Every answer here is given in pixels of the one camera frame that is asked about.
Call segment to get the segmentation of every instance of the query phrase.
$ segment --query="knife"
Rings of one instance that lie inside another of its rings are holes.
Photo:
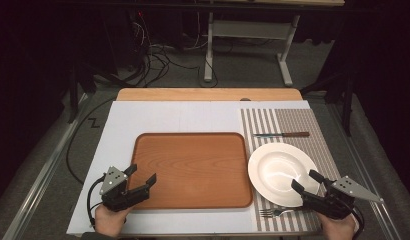
[[[271,138],[271,137],[309,137],[309,132],[289,132],[289,133],[254,133],[255,137]]]

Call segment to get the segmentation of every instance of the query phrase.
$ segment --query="sleeve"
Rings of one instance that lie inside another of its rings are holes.
[[[81,235],[81,240],[114,240],[115,238],[97,233],[97,232],[85,232]]]

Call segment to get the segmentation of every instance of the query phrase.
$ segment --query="white plate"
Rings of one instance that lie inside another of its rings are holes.
[[[256,149],[248,163],[248,173],[256,190],[280,206],[302,206],[301,196],[292,189],[292,179],[307,192],[316,194],[320,186],[308,176],[317,167],[300,149],[285,143],[268,143]]]

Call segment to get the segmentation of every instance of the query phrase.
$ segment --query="striped cloth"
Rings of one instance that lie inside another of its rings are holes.
[[[258,147],[271,142],[284,142],[305,152],[315,163],[317,170],[329,179],[340,178],[327,144],[311,109],[241,109],[240,117],[248,158]],[[254,133],[310,132],[307,138],[256,138]],[[319,195],[325,192],[320,187]],[[254,191],[254,222],[259,232],[313,234],[320,231],[320,222],[312,211],[288,212],[279,218],[262,218],[260,209],[282,208],[269,202]]]

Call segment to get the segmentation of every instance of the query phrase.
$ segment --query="brown rectangular tray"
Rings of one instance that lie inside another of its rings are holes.
[[[145,133],[136,140],[137,171],[128,188],[153,174],[150,198],[136,209],[241,208],[252,203],[243,136],[238,133]]]

